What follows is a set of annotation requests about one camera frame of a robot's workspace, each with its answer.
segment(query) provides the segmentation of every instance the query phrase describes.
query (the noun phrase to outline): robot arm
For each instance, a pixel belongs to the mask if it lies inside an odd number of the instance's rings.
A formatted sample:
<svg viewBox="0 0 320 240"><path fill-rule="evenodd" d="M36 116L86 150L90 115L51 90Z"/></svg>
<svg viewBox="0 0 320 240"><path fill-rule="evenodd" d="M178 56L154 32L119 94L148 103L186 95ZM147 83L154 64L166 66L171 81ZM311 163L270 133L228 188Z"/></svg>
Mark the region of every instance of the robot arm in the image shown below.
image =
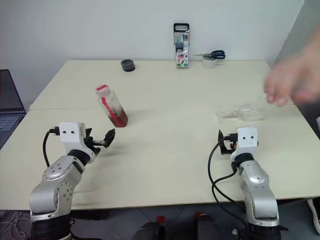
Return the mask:
<svg viewBox="0 0 320 240"><path fill-rule="evenodd" d="M245 196L250 239L281 239L278 205L269 188L269 176L254 159L258 146L258 129L241 127L224 137L219 131L221 154L231 154L232 169L238 169L240 187ZM227 149L224 141L230 141Z"/></svg>
<svg viewBox="0 0 320 240"><path fill-rule="evenodd" d="M61 156L42 174L29 199L31 238L39 240L70 239L70 217L74 189L86 164L92 163L100 148L107 148L115 137L110 130L102 141L90 137L91 129L83 123L62 122L56 127L67 155Z"/></svg>

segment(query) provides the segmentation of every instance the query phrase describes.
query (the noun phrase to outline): scissors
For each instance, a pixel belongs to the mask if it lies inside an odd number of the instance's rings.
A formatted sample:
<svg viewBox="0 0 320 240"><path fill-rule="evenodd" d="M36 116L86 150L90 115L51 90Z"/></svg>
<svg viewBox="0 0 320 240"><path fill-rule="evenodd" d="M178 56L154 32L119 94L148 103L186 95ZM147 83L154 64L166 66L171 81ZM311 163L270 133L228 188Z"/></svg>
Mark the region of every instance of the scissors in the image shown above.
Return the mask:
<svg viewBox="0 0 320 240"><path fill-rule="evenodd" d="M216 50L216 51L212 51L210 53L205 53L205 54L195 54L194 56L207 56L207 57L212 57L214 59L225 59L226 58L225 51L223 51L223 50Z"/></svg>

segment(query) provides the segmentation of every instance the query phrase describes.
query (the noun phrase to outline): red liquid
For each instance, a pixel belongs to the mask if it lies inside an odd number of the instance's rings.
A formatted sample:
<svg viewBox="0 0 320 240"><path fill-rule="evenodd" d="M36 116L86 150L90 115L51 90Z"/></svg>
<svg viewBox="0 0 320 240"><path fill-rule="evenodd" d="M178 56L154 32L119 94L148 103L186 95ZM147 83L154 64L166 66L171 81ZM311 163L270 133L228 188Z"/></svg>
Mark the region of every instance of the red liquid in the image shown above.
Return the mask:
<svg viewBox="0 0 320 240"><path fill-rule="evenodd" d="M117 128L123 128L128 123L128 116L123 108L121 109L120 115L117 116L116 119L113 119L111 116L109 117L109 119Z"/></svg>

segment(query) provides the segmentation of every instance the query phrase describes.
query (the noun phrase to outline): black tape roll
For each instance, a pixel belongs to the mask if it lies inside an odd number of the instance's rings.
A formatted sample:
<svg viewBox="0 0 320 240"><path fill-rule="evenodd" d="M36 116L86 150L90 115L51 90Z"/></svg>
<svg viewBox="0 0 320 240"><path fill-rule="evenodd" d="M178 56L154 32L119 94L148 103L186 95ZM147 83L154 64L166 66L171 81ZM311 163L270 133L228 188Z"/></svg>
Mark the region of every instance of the black tape roll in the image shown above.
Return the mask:
<svg viewBox="0 0 320 240"><path fill-rule="evenodd" d="M132 72L133 70L136 69L134 61L132 61L131 59L122 60L121 66L122 66L123 70L126 72Z"/></svg>

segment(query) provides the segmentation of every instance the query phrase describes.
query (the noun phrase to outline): white wall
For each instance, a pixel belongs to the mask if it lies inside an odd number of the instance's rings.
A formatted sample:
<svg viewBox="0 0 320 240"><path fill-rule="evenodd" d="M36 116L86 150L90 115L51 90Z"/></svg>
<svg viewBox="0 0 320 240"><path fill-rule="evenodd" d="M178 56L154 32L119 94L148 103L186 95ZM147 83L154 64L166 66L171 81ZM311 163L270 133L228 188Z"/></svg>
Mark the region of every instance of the white wall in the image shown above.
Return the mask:
<svg viewBox="0 0 320 240"><path fill-rule="evenodd" d="M303 2L0 0L0 69L28 108L67 60L173 60L174 22L190 23L191 54L272 64Z"/></svg>

